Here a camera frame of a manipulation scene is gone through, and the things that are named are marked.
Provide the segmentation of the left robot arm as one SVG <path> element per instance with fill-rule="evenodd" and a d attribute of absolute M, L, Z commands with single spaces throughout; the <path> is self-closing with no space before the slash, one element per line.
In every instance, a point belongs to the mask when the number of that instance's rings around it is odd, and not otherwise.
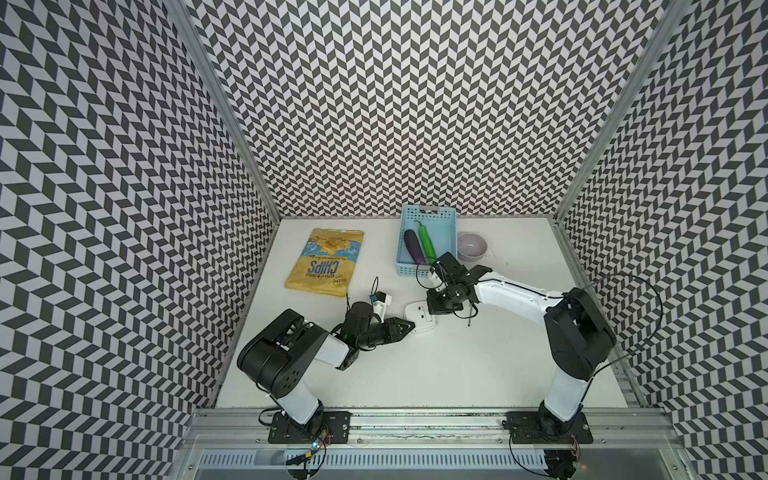
<path fill-rule="evenodd" d="M 387 317 L 386 309 L 379 298 L 355 302 L 332 330 L 286 309 L 242 348 L 236 365 L 294 425 L 316 434 L 324 406 L 303 381 L 305 373 L 315 362 L 344 371 L 361 352 L 398 343 L 416 329 L 410 320 Z"/>

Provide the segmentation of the white alarm clock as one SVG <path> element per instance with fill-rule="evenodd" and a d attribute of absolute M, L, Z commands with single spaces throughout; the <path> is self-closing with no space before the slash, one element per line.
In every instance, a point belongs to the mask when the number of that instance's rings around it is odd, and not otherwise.
<path fill-rule="evenodd" d="M 405 306 L 405 319 L 414 324 L 413 333 L 423 334 L 434 330 L 438 324 L 428 308 L 427 301 L 412 302 Z"/>

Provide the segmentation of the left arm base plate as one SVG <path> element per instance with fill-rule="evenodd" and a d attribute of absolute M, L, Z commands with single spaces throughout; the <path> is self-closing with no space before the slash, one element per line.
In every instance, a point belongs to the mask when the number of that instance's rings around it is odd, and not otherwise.
<path fill-rule="evenodd" d="M 323 411 L 306 424 L 299 424 L 285 412 L 279 412 L 272 418 L 268 443 L 299 445 L 323 440 L 326 445 L 347 444 L 351 417 L 349 411 Z"/>

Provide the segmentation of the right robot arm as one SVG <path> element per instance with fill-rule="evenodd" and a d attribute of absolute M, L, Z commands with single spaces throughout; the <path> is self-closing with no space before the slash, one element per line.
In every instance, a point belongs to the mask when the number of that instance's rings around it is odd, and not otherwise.
<path fill-rule="evenodd" d="M 555 374 L 534 417 L 548 439 L 563 436 L 581 414 L 583 401 L 599 367 L 617 339 L 601 309 L 587 291 L 548 291 L 515 282 L 489 267 L 467 268 L 451 253 L 430 265 L 440 285 L 427 291 L 432 315 L 456 315 L 469 304 L 491 305 L 542 326 L 547 334 Z"/>

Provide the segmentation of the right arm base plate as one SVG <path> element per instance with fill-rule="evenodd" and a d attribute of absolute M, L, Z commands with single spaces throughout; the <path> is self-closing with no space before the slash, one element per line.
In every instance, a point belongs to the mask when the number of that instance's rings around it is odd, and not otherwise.
<path fill-rule="evenodd" d="M 589 445 L 594 442 L 585 414 L 568 421 L 541 412 L 509 411 L 502 422 L 514 444 Z"/>

